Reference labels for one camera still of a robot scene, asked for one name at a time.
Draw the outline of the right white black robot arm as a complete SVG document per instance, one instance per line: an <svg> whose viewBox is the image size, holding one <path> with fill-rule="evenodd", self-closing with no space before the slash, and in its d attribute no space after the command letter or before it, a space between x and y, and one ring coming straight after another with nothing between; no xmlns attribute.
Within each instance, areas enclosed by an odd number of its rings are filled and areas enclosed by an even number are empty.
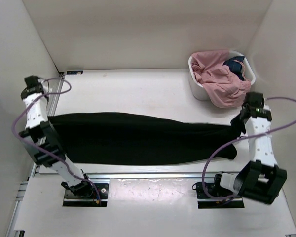
<svg viewBox="0 0 296 237"><path fill-rule="evenodd" d="M271 138L267 135L271 121L271 111L265 105L263 95L247 93L231 126L249 138L250 161L237 175L226 172L216 174L211 188L215 196L237 195L264 204L272 204L277 198L287 179L287 172L278 167Z"/></svg>

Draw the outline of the black trousers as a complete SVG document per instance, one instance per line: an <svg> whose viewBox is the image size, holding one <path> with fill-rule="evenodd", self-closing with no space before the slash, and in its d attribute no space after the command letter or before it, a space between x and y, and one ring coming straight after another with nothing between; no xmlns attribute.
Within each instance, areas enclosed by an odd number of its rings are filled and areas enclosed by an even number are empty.
<svg viewBox="0 0 296 237"><path fill-rule="evenodd" d="M49 118L74 163L175 165L210 155L235 159L231 125L184 123L127 113L73 113Z"/></svg>

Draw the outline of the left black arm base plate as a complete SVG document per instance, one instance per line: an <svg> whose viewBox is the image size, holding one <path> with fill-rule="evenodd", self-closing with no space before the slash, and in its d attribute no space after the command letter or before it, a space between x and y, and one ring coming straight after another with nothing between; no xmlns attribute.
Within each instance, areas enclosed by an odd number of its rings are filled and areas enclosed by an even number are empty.
<svg viewBox="0 0 296 237"><path fill-rule="evenodd" d="M109 196L109 181L96 181L95 186L99 192L91 188L86 194L74 195L69 188L65 188L63 207L107 207Z"/></svg>

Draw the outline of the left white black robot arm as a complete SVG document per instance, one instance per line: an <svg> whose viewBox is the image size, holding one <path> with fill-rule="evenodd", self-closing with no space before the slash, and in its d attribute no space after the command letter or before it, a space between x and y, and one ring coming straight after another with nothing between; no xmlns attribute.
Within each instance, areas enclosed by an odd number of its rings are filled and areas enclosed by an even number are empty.
<svg viewBox="0 0 296 237"><path fill-rule="evenodd" d="M36 165L50 168L64 179L62 187L75 196L97 198L94 183L67 157L60 136L48 118L49 97L60 94L43 85L50 81L38 76L25 78L26 87L20 97L26 108L13 122L12 132Z"/></svg>

